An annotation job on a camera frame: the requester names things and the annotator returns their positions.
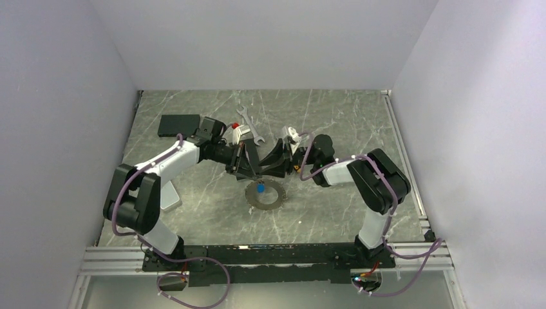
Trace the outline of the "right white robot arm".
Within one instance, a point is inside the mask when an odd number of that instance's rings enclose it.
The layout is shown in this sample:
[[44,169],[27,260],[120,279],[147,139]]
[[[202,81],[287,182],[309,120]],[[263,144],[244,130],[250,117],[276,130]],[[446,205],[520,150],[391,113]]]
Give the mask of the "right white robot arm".
[[313,137],[308,147],[293,142],[292,138],[279,139],[259,161],[261,174],[283,178],[299,171],[302,181],[313,180],[320,187],[354,184],[366,207],[355,237],[355,260],[362,267],[372,266],[384,250],[393,209],[411,192],[410,181],[382,149],[338,159],[328,135]]

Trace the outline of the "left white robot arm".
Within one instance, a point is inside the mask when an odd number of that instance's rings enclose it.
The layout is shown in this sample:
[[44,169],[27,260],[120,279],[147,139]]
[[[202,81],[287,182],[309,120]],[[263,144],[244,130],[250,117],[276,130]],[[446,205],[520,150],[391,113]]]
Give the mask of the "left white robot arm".
[[260,172],[240,142],[228,145],[223,140],[227,125],[206,117],[194,134],[177,134],[176,142],[141,164],[119,165],[113,174],[103,208],[117,236],[134,236],[160,255],[168,270],[179,269],[185,261],[184,240],[160,220],[163,187],[203,160],[223,164],[228,174],[239,179],[256,179]]

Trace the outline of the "large grey key ring disc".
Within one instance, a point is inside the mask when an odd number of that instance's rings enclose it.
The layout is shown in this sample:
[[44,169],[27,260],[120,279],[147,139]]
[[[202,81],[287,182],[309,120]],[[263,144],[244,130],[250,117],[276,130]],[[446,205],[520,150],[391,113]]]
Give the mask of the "large grey key ring disc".
[[[258,184],[265,186],[263,192],[257,191]],[[286,198],[287,194],[284,187],[281,183],[274,180],[257,180],[245,188],[245,199],[252,209],[262,211],[278,209],[284,204]]]

